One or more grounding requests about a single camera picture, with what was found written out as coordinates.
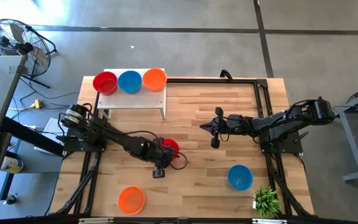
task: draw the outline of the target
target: black fan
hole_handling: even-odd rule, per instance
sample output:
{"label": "black fan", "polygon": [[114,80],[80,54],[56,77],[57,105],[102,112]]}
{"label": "black fan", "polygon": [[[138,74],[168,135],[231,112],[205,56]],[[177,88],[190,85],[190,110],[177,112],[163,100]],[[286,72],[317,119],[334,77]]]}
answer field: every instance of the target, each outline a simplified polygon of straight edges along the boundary
{"label": "black fan", "polygon": [[34,77],[48,70],[51,52],[44,39],[46,38],[23,22],[0,20],[0,55],[27,55],[23,74]]}

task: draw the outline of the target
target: fan grille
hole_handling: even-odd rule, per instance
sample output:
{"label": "fan grille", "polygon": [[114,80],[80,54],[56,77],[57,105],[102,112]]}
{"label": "fan grille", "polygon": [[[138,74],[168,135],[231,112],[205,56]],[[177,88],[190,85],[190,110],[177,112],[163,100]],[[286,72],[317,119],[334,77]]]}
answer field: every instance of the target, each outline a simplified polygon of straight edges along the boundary
{"label": "fan grille", "polygon": [[[11,29],[11,24],[20,27],[23,30],[23,33],[20,34],[17,30]],[[37,49],[37,51],[41,50],[43,54],[37,53],[35,50],[29,52],[27,54],[25,67],[27,68],[27,75],[39,76],[44,74],[50,66],[51,58],[49,48],[43,38],[26,27],[28,27],[27,24],[13,19],[0,20],[0,55],[5,55],[4,51],[16,51],[19,44],[31,44],[34,49]],[[16,40],[15,36],[21,36],[24,43],[20,43]]]}

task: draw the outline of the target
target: orange bowl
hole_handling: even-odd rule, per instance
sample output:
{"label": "orange bowl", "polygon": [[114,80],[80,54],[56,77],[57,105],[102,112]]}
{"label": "orange bowl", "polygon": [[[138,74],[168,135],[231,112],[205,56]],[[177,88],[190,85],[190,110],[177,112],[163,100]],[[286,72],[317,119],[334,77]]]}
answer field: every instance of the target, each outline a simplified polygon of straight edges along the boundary
{"label": "orange bowl", "polygon": [[127,187],[118,197],[118,207],[127,215],[135,215],[140,212],[144,202],[143,191],[137,187]]}
{"label": "orange bowl", "polygon": [[143,85],[150,91],[161,91],[167,84],[167,74],[159,68],[152,68],[143,75]]}

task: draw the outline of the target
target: blue bowl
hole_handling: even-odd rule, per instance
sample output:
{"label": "blue bowl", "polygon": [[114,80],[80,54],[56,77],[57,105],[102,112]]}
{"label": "blue bowl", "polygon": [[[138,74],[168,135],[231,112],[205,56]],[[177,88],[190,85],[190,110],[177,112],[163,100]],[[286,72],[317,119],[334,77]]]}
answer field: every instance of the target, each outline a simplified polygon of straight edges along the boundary
{"label": "blue bowl", "polygon": [[118,87],[125,93],[135,94],[142,87],[142,76],[135,71],[126,71],[118,77]]}
{"label": "blue bowl", "polygon": [[235,165],[230,168],[227,179],[236,190],[248,190],[254,181],[251,170],[243,165]]}

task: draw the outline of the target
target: gray floor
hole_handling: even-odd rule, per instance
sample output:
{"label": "gray floor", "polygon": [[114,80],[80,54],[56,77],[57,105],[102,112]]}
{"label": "gray floor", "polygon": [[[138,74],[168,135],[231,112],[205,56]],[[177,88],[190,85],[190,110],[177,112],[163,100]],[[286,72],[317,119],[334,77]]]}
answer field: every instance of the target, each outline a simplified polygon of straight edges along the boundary
{"label": "gray floor", "polygon": [[[0,18],[60,26],[257,28],[251,0],[21,1],[25,7],[16,2],[0,0]],[[358,0],[260,0],[260,6],[266,29],[358,30]],[[225,68],[235,77],[266,77],[258,34],[41,33],[59,51],[39,78],[52,88],[35,86],[47,96],[78,91],[83,76],[105,68],[163,67],[175,76],[216,76]],[[333,106],[343,105],[358,90],[358,36],[267,35],[267,43],[274,76],[285,79],[290,102],[321,95]],[[20,83],[15,98],[28,93]],[[45,102],[67,105],[76,97]],[[36,98],[43,100],[34,95],[25,105]],[[45,126],[58,112],[28,111],[20,120]],[[357,167],[340,121],[307,130],[302,144],[315,213],[358,221],[358,181],[342,181]],[[11,193],[17,193],[19,202],[9,207],[0,203],[5,211],[0,218],[44,214],[56,176],[17,175]]]}

